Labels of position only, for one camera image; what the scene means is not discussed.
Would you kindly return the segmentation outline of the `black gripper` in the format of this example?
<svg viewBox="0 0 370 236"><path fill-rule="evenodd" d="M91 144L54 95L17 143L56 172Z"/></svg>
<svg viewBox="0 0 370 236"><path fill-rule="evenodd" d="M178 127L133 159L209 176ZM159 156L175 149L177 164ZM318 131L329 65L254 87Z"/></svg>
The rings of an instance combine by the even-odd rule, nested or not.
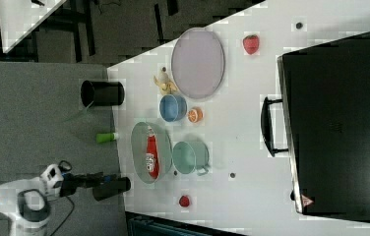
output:
<svg viewBox="0 0 370 236"><path fill-rule="evenodd" d="M63 182L60 190L60 197L72 196L78 188L93 188L111 180L118 179L116 175L104 175L102 172L95 174L73 175L66 173L63 175Z"/></svg>

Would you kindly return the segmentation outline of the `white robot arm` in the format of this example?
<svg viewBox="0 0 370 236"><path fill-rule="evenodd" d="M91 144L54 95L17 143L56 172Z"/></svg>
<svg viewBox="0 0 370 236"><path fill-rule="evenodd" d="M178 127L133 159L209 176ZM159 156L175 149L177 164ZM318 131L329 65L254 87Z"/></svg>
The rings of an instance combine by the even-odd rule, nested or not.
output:
<svg viewBox="0 0 370 236"><path fill-rule="evenodd" d="M71 174L66 160L50 164L37 177L0 185L0 213L10 221L9 236L47 236L52 201L69 198L78 188L104 187L114 174Z"/></svg>

